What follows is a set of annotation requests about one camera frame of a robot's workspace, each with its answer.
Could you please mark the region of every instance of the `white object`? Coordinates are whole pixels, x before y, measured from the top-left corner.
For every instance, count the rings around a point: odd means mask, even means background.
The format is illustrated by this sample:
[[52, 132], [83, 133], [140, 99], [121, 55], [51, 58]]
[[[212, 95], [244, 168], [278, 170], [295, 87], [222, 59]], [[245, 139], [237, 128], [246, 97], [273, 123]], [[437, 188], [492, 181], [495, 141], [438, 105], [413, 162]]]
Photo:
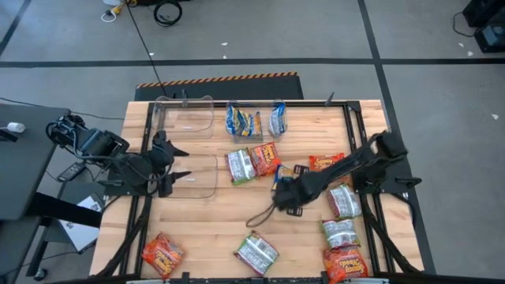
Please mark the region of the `white object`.
[[104, 13], [101, 17], [102, 21], [106, 22], [106, 23], [112, 23], [113, 21], [116, 21], [116, 19], [118, 18], [118, 16], [116, 15], [116, 13], [114, 13], [113, 10], [110, 11], [110, 13], [112, 14], [112, 19], [111, 20], [107, 20], [105, 17], [107, 17], [107, 14]]
[[10, 122], [7, 125], [7, 130], [10, 132], [15, 132], [15, 133], [23, 133], [26, 127], [24, 127], [24, 124], [19, 123], [19, 122]]
[[105, 5], [109, 5], [109, 6], [117, 6], [119, 4], [121, 4], [121, 0], [102, 0], [103, 3], [105, 3]]
[[[98, 212], [102, 211], [100, 205], [93, 200], [91, 196], [86, 197], [77, 206], [92, 209]], [[69, 235], [70, 240], [78, 252], [86, 249], [93, 241], [98, 238], [99, 228], [76, 224], [64, 220], [59, 220], [63, 229]]]

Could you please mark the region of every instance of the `white cable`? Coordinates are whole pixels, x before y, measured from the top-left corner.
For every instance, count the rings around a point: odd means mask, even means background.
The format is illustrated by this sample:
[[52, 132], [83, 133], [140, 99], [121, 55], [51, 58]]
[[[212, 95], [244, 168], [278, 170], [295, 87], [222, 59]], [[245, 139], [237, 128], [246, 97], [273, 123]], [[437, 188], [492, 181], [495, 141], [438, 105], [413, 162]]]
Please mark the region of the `white cable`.
[[113, 10], [110, 11], [110, 13], [112, 14], [112, 20], [105, 20], [105, 16], [107, 16], [107, 13], [104, 13], [101, 17], [102, 21], [106, 22], [106, 23], [112, 23], [113, 21], [116, 21], [116, 18], [118, 18], [118, 16], [116, 16], [116, 13], [114, 13]]

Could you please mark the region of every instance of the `black floor stripe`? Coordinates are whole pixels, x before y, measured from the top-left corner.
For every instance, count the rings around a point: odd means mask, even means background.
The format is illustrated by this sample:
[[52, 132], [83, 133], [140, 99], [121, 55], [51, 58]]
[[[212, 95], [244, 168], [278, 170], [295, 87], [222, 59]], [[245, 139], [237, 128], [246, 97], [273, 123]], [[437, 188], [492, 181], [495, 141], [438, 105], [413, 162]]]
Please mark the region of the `black floor stripe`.
[[[368, 39], [368, 44], [370, 46], [370, 51], [372, 52], [372, 58], [374, 59], [375, 62], [377, 79], [379, 81], [380, 90], [382, 92], [384, 106], [386, 108], [387, 117], [389, 120], [389, 125], [391, 129], [398, 131], [398, 133], [400, 133], [398, 119], [396, 118], [395, 108], [393, 107], [393, 100], [391, 98], [391, 93], [387, 85], [386, 74], [384, 73], [382, 61], [380, 60], [380, 54], [377, 48], [376, 38], [373, 35], [372, 24], [370, 22], [370, 16], [368, 15], [368, 10], [366, 9], [365, 0], [357, 0], [357, 3], [360, 7], [361, 17], [363, 18], [363, 24], [365, 26], [365, 32]], [[415, 190], [409, 192], [409, 197], [412, 200], [414, 210], [417, 213], [415, 232], [417, 237], [417, 244], [419, 245], [421, 258], [423, 261], [423, 266], [425, 267], [426, 272], [430, 274], [435, 274], [436, 273], [435, 264], [433, 263], [432, 252], [429, 248], [428, 236], [426, 234], [426, 229], [423, 223], [421, 209], [419, 208], [419, 202], [417, 200], [417, 194]]]
[[[154, 60], [156, 66], [203, 65], [486, 65], [505, 64], [505, 58], [243, 58], [243, 59], [182, 59]], [[0, 62], [0, 68], [65, 68], [65, 67], [141, 67], [151, 66], [149, 60], [104, 60], [62, 62]]]
[[23, 5], [21, 5], [21, 8], [19, 8], [19, 11], [17, 11], [17, 15], [14, 18], [13, 23], [10, 25], [6, 35], [4, 35], [2, 41], [0, 42], [0, 56], [2, 56], [3, 51], [7, 47], [7, 44], [9, 44], [10, 39], [13, 37], [13, 34], [16, 31], [17, 26], [19, 25], [21, 19], [23, 18], [24, 12], [28, 8], [28, 6], [30, 6], [31, 2], [32, 0], [24, 0]]
[[[250, 59], [182, 59], [154, 60], [156, 66], [188, 65], [289, 65], [289, 64], [342, 64], [371, 65], [371, 58], [250, 58]], [[151, 66], [149, 60], [129, 61], [70, 61], [70, 62], [0, 62], [0, 68], [44, 67], [134, 67]]]

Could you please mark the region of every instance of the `table leg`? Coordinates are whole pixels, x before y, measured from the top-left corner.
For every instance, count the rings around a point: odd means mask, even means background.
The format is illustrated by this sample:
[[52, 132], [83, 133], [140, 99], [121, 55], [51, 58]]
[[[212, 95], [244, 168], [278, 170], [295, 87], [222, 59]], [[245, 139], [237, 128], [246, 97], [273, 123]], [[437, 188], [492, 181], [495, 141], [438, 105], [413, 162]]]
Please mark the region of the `table leg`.
[[27, 215], [38, 215], [100, 228], [102, 214], [52, 196], [36, 192]]

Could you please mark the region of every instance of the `transparent container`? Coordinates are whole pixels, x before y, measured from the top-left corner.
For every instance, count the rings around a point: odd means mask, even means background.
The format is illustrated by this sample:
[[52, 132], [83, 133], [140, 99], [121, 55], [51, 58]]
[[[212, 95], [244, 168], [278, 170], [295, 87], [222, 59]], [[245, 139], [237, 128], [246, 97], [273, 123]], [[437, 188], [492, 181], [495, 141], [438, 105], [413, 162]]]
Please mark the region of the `transparent container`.
[[151, 118], [152, 133], [165, 130], [170, 140], [210, 138], [214, 131], [214, 100], [206, 95], [201, 99], [156, 99]]
[[[226, 104], [226, 118], [228, 119], [229, 112], [228, 110], [230, 107], [234, 107], [237, 110], [241, 110], [246, 112], [247, 114], [251, 115], [256, 115], [259, 113], [260, 116], [260, 127], [261, 131], [258, 132], [258, 135], [251, 135], [251, 136], [242, 136], [237, 133], [241, 133], [243, 129], [236, 129], [235, 134], [232, 133], [232, 131], [226, 127], [226, 122], [225, 122], [225, 128], [228, 134], [232, 137], [234, 143], [255, 143], [255, 142], [264, 142], [267, 137], [269, 138], [268, 140], [273, 140], [274, 142], [279, 142], [282, 138], [282, 135], [287, 131], [287, 109], [286, 109], [286, 103], [282, 101], [281, 99], [276, 99], [271, 102], [238, 102], [236, 100], [231, 100]], [[279, 133], [276, 131], [271, 130], [271, 115], [275, 109], [278, 107], [284, 107], [284, 115], [282, 116], [282, 123], [284, 124], [284, 132]]]

